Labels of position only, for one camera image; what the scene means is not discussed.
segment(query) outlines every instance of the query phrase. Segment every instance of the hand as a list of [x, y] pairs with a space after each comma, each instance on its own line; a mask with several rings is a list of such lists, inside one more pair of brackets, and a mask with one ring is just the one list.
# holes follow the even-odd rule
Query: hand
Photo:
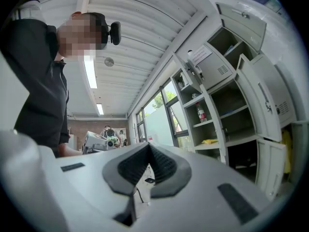
[[73, 156], [82, 155], [80, 151], [71, 149], [65, 143], [58, 145], [58, 151], [59, 151], [60, 157], [73, 157]]

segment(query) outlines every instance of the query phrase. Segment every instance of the yellow object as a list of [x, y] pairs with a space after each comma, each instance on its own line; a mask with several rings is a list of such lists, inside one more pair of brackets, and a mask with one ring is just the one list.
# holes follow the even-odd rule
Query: yellow object
[[292, 158], [292, 138], [287, 130], [282, 130], [282, 141], [283, 145], [286, 145], [286, 157], [284, 165], [284, 173], [288, 174], [291, 171], [291, 158]]
[[207, 144], [207, 145], [211, 145], [218, 142], [218, 139], [206, 139], [202, 142], [202, 144]]

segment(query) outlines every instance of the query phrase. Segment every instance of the fluorescent light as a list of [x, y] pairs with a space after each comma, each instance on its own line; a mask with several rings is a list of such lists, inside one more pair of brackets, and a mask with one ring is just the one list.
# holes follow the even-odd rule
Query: fluorescent light
[[90, 87], [98, 88], [93, 58], [91, 58], [90, 56], [84, 56], [84, 63]]
[[100, 115], [104, 115], [102, 104], [97, 104], [97, 108], [98, 108], [98, 112], [100, 113]]

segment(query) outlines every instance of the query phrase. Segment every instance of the tree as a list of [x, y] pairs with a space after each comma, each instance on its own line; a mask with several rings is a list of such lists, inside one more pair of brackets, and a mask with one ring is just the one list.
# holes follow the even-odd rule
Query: tree
[[[165, 92], [166, 94], [166, 98], [168, 99], [168, 101], [172, 100], [174, 97], [176, 97], [175, 94], [173, 94], [172, 92], [170, 91], [166, 91]], [[163, 98], [162, 98], [162, 95], [161, 93], [158, 93], [155, 98], [154, 98], [154, 102], [155, 104], [153, 104], [153, 108], [155, 110], [158, 110], [162, 105], [163, 105]]]

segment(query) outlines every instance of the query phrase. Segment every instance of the air vent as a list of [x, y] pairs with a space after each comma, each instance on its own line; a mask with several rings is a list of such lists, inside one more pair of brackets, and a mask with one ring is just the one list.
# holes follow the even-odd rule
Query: air vent
[[218, 72], [221, 74], [221, 75], [224, 75], [225, 73], [228, 72], [227, 68], [225, 65], [221, 66], [220, 68], [218, 68]]
[[280, 115], [284, 115], [289, 112], [289, 107], [286, 101], [282, 102], [279, 106]]

